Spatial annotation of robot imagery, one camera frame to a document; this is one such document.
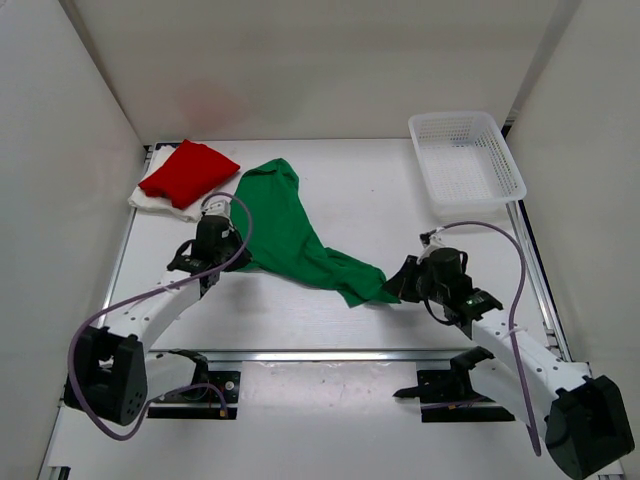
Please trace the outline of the green t shirt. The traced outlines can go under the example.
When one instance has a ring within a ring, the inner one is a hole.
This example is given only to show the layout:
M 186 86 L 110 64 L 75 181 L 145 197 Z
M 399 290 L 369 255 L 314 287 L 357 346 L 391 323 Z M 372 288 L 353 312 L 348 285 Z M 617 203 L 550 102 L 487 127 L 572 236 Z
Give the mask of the green t shirt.
M 261 270 L 335 291 L 350 308 L 400 302 L 383 290 L 382 270 L 323 245 L 299 198 L 299 177 L 286 160 L 268 161 L 242 175 L 231 217 L 241 235 L 251 236 L 252 260 L 243 272 Z

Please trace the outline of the red t shirt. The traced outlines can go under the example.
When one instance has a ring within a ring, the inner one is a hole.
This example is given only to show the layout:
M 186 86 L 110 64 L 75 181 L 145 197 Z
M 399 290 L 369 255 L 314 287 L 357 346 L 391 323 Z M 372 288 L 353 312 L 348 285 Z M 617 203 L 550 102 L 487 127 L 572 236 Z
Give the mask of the red t shirt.
M 240 166 L 220 152 L 184 140 L 167 160 L 138 186 L 151 198 L 164 198 L 185 210 L 203 195 L 224 184 Z

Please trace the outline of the white t shirt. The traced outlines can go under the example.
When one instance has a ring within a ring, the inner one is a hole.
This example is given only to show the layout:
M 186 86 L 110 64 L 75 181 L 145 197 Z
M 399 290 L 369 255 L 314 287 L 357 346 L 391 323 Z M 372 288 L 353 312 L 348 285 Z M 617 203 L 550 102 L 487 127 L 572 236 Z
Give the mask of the white t shirt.
M 145 180 L 163 166 L 175 150 L 175 147 L 168 145 L 161 146 L 158 150 L 155 150 L 142 179 Z M 197 222 L 201 218 L 201 203 L 204 198 L 205 196 L 200 197 L 186 209 L 181 210 L 175 208 L 168 199 L 150 197 L 139 186 L 136 186 L 128 198 L 128 203 L 131 207 L 137 208 L 144 213 L 169 215 L 184 222 Z

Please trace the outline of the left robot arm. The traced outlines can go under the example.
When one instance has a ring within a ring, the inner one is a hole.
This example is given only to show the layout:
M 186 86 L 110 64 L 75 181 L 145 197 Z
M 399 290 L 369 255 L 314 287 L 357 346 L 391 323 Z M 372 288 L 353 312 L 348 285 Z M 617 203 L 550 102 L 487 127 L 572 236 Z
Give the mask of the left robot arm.
M 89 324 L 74 335 L 64 404 L 85 412 L 104 428 L 109 422 L 140 424 L 150 404 L 164 396 L 198 400 L 218 394 L 202 354 L 151 349 L 208 293 L 221 273 L 238 270 L 250 260 L 229 215 L 204 215 L 195 238 L 178 247 L 154 290 L 116 305 L 103 326 Z

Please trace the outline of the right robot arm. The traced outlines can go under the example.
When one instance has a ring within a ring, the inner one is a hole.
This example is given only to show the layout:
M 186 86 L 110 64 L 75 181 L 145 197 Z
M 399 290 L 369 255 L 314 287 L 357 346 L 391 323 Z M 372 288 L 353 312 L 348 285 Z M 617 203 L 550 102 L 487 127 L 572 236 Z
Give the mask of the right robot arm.
M 467 253 L 427 248 L 408 256 L 383 289 L 398 299 L 444 310 L 442 324 L 474 347 L 450 362 L 445 386 L 460 399 L 487 397 L 521 420 L 535 445 L 572 479 L 585 479 L 630 454 L 635 441 L 618 386 L 590 377 L 510 320 L 503 305 L 474 286 Z

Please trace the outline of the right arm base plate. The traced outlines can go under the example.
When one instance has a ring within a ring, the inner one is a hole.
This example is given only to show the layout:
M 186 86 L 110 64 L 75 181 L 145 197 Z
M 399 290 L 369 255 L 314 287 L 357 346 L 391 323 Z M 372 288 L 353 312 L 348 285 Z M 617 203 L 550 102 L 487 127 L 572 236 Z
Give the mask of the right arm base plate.
M 397 390 L 397 400 L 417 400 L 422 423 L 502 423 L 515 417 L 479 395 L 454 374 L 453 368 L 419 367 L 414 386 Z

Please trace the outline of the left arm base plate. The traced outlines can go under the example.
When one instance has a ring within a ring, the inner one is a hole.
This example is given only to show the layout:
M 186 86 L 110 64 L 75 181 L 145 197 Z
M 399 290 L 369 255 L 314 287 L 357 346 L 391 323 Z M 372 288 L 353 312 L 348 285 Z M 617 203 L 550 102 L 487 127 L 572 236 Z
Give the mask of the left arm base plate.
M 216 391 L 200 388 L 171 394 L 152 403 L 147 417 L 163 420 L 235 420 L 239 410 L 241 363 L 210 362 L 207 382 L 222 394 L 226 409 L 222 408 Z

